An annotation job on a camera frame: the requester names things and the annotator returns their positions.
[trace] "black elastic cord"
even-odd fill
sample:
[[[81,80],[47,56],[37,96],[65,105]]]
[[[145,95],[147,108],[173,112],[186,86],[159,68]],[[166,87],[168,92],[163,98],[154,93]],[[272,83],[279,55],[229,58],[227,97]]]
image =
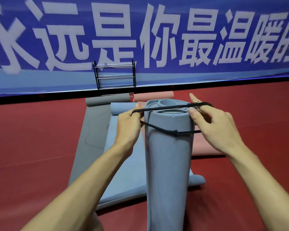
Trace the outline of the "black elastic cord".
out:
[[[174,109],[174,108],[189,108],[189,107],[196,107],[196,106],[203,106],[203,105],[208,105],[208,106],[213,107],[213,105],[211,105],[210,103],[207,103],[207,102],[197,102],[197,103],[189,103],[186,105],[174,105],[174,106],[165,106],[165,107],[157,107],[157,108],[135,109],[132,111],[132,114],[136,113],[136,112],[156,111],[156,110],[165,110],[165,109]],[[200,130],[198,130],[198,131],[177,131],[177,130],[169,131],[169,130],[162,129],[158,126],[155,126],[155,125],[143,122],[143,121],[140,121],[140,122],[142,124],[145,124],[147,126],[155,128],[159,131],[165,132],[167,134],[172,134],[172,135],[191,135],[191,134],[195,134],[195,133],[201,133]]]

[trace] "hand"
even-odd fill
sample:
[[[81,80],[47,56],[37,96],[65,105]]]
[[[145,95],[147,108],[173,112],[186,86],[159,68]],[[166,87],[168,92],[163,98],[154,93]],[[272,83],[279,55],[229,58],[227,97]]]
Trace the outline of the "hand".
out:
[[[143,107],[140,107],[139,104],[136,104],[135,108],[121,113],[118,116],[115,145],[123,147],[128,154],[127,157],[129,157],[133,152],[133,146],[139,137],[140,128],[142,127],[140,119],[144,115],[143,112],[135,112],[133,115],[131,113],[134,109],[141,108]]]
[[[192,93],[189,96],[193,103],[201,102]],[[234,157],[238,148],[244,147],[230,113],[204,105],[189,108],[189,114],[201,130],[204,138],[216,150]]]

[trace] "metal rack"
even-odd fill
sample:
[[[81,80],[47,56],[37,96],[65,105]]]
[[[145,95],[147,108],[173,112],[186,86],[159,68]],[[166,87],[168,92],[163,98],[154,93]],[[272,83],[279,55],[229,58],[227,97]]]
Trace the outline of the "metal rack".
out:
[[[118,74],[118,75],[99,75],[98,74],[98,68],[117,68],[117,67],[131,67],[132,68],[132,73],[128,74]],[[130,88],[132,89],[131,93],[134,93],[135,88],[136,88],[136,71],[135,71],[135,62],[134,60],[131,61],[130,64],[118,64],[118,65],[96,65],[96,62],[93,62],[93,70],[94,70],[94,75],[95,75],[95,80],[96,80],[96,85],[97,85],[97,90],[99,93],[101,90],[109,90],[109,89],[122,89],[122,88]],[[104,79],[131,79],[131,83],[128,84],[117,84],[117,85],[101,85],[101,80]]]

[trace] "left hand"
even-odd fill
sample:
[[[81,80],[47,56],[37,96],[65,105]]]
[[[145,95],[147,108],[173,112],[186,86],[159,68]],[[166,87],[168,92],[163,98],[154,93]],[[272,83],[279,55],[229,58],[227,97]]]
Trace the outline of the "left hand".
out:
[[[124,151],[126,151],[128,154],[127,157],[129,157],[133,152],[133,146],[139,137],[140,128],[142,127],[140,119],[144,115],[143,112],[136,112],[133,113],[133,115],[131,113],[134,109],[141,108],[143,107],[140,107],[139,104],[136,104],[135,108],[121,113],[118,116],[115,145],[123,147]]]

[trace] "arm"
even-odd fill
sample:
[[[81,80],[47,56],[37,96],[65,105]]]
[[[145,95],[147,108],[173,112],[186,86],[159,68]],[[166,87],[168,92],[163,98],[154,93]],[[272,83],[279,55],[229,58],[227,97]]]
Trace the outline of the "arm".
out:
[[[139,137],[141,114],[131,115],[131,112],[132,110],[119,115],[114,145],[23,227],[22,231],[87,229],[100,198],[122,163],[131,155]]]
[[[193,102],[199,100],[190,94]],[[268,231],[289,231],[289,194],[243,143],[231,114],[202,106],[189,109],[205,139],[231,160]]]

